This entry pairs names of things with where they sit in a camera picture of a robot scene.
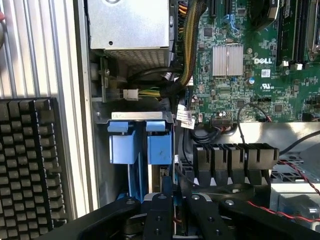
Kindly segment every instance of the green circuit board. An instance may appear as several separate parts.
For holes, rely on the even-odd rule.
[[[233,0],[231,11],[238,29],[234,31],[224,23],[224,1],[219,1],[217,17],[210,17],[207,10],[198,27],[191,105],[196,121],[209,122],[222,113],[235,121],[239,108],[249,102],[259,105],[273,122],[301,122],[302,113],[312,114],[312,121],[320,118],[318,104],[306,104],[320,95],[319,64],[310,63],[303,70],[277,67],[277,21],[264,30],[254,31],[249,18],[250,1]],[[213,76],[212,47],[226,44],[243,45],[243,75]],[[241,114],[243,122],[261,119],[263,116],[253,108],[247,107]]]

